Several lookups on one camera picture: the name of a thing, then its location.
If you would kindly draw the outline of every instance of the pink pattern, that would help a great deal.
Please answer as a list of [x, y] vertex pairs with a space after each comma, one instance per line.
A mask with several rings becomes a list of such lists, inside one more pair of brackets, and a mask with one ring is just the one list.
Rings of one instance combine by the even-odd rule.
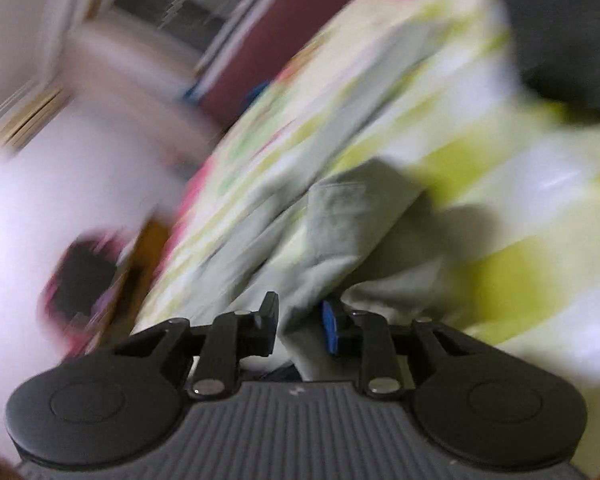
[[171, 236], [169, 237], [169, 240], [167, 240], [167, 243], [164, 247], [162, 261], [156, 270], [156, 277], [160, 276], [174, 248], [176, 248], [178, 243], [180, 243], [182, 240], [184, 229], [188, 222], [190, 222], [190, 214], [192, 213], [192, 209], [196, 205], [200, 191], [204, 187], [206, 179], [213, 168], [212, 157], [213, 156], [211, 155], [207, 158], [202, 167], [196, 172], [196, 174], [191, 180], [189, 180], [189, 183], [187, 184], [187, 190], [185, 192], [184, 199], [182, 200], [182, 204], [180, 204], [176, 223], [173, 226], [173, 229], [171, 230]]

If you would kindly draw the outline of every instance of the dark gray fabric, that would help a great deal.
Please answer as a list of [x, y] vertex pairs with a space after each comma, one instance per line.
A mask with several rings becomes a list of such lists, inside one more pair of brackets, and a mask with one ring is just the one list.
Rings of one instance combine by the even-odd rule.
[[523, 82], [600, 111], [600, 0], [505, 1]]

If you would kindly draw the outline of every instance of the blue object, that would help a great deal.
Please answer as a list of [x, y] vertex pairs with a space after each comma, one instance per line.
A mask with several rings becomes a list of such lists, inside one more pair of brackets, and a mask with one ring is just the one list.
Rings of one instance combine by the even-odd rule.
[[193, 102], [194, 104], [198, 104], [198, 102], [200, 102], [200, 98], [202, 96], [198, 92], [198, 84], [199, 82], [196, 82], [195, 85], [185, 92], [185, 94], [182, 96], [183, 101]]
[[256, 102], [258, 97], [262, 95], [262, 93], [267, 89], [267, 87], [271, 84], [271, 81], [265, 81], [264, 83], [260, 83], [247, 94], [242, 102], [242, 109], [240, 110], [240, 115], [245, 113], [251, 105]]
[[332, 355], [338, 354], [338, 332], [336, 317], [329, 301], [322, 302], [322, 325], [327, 336], [327, 350]]

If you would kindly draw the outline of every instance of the black plastic mount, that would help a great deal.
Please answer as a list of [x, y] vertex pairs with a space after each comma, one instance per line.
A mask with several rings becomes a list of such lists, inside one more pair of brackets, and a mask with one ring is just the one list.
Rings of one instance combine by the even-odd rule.
[[170, 319], [22, 384], [7, 403], [7, 430], [24, 458], [43, 465], [129, 460], [163, 441], [191, 402], [231, 395], [238, 361], [269, 356], [277, 325], [273, 292], [258, 312], [222, 314], [210, 326]]
[[398, 355], [407, 356], [416, 388], [404, 402], [439, 446], [466, 462], [533, 470], [573, 456], [587, 411], [565, 380], [430, 319], [389, 326], [329, 298], [323, 321], [332, 354], [362, 358], [364, 394], [401, 397]]
[[[389, 326], [337, 298], [323, 303], [322, 314], [330, 353], [362, 361], [360, 394], [400, 403], [453, 456], [524, 471], [573, 455], [586, 407], [561, 378], [429, 319]], [[233, 395], [238, 362], [269, 356], [277, 323], [273, 292], [258, 312], [222, 314], [209, 326], [160, 323], [24, 383], [8, 401], [8, 431], [24, 458], [53, 468], [132, 460], [167, 439], [192, 403]], [[200, 360], [189, 376], [194, 356]], [[412, 391], [398, 356], [407, 356]]]

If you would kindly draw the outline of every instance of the metal rivet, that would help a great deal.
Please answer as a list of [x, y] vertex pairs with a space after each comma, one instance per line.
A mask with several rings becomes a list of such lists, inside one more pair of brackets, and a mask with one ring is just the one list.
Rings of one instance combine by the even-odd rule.
[[369, 391], [373, 394], [394, 394], [402, 388], [402, 385], [391, 377], [376, 377], [369, 381]]
[[218, 379], [202, 379], [192, 389], [195, 394], [203, 397], [219, 395], [224, 392], [224, 383]]

